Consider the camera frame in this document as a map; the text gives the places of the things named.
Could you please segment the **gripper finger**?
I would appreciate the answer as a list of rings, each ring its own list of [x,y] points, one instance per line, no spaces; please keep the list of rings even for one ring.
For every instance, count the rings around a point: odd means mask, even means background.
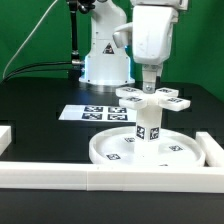
[[[145,93],[154,93],[156,89],[157,78],[161,76],[163,65],[149,65],[142,66],[143,91]]]

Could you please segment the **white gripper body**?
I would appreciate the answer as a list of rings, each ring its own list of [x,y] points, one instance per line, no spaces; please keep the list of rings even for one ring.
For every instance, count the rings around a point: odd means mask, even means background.
[[[159,65],[169,58],[177,19],[178,12],[172,7],[134,7],[132,51],[136,63]]]

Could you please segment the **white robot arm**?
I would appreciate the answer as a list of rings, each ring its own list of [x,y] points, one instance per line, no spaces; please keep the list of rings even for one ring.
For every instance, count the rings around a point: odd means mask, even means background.
[[[82,83],[103,91],[131,85],[131,64],[142,66],[143,91],[152,93],[170,56],[173,25],[189,0],[130,0],[132,21],[112,0],[96,0],[91,16],[91,50]]]

